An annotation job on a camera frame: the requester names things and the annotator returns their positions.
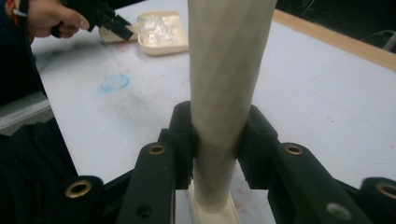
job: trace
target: blue marker smudge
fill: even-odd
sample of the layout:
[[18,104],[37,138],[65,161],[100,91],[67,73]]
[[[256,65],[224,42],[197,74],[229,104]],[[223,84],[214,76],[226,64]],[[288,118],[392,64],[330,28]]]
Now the blue marker smudge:
[[129,84],[129,78],[125,75],[115,75],[107,77],[103,80],[101,88],[103,91],[119,91],[127,87]]

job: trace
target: black clamp jaw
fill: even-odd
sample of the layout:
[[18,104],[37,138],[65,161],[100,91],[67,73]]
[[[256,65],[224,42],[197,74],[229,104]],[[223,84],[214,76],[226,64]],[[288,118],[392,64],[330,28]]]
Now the black clamp jaw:
[[[193,146],[186,102],[175,107],[158,142],[141,149],[132,171],[105,185],[94,176],[70,179],[49,196],[35,223],[175,223],[175,190],[191,182]],[[395,181],[367,178],[354,189],[334,179],[306,147],[279,143],[255,106],[238,160],[249,187],[268,190],[276,223],[396,223]]]
[[[89,32],[95,26],[105,27],[124,40],[129,40],[134,34],[125,27],[131,25],[131,23],[117,15],[106,2],[100,0],[61,0],[61,3],[65,7],[73,8],[88,20],[90,23]],[[53,27],[51,33],[59,37],[58,27]]]

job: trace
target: table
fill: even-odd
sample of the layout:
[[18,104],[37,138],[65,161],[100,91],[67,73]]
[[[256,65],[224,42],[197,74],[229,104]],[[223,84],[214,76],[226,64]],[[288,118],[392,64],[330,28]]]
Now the table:
[[[134,23],[154,10],[177,11],[188,30],[186,0],[151,0],[118,13]],[[396,179],[395,69],[278,21],[272,23],[253,104],[279,140],[309,148],[333,177],[351,186],[358,188],[369,176]],[[190,100],[188,52],[150,57],[136,42],[105,44],[96,30],[37,39],[32,47],[80,175],[108,182],[133,169],[140,148],[168,127],[173,107]],[[231,194],[242,223],[275,223],[266,192],[250,190],[239,165]],[[182,190],[177,223],[191,223]]]

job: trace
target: cardboard tube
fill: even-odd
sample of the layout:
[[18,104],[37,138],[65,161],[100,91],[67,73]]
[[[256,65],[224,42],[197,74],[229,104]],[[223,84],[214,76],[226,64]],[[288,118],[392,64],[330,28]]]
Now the cardboard tube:
[[276,0],[189,0],[194,186],[210,212],[227,202]]

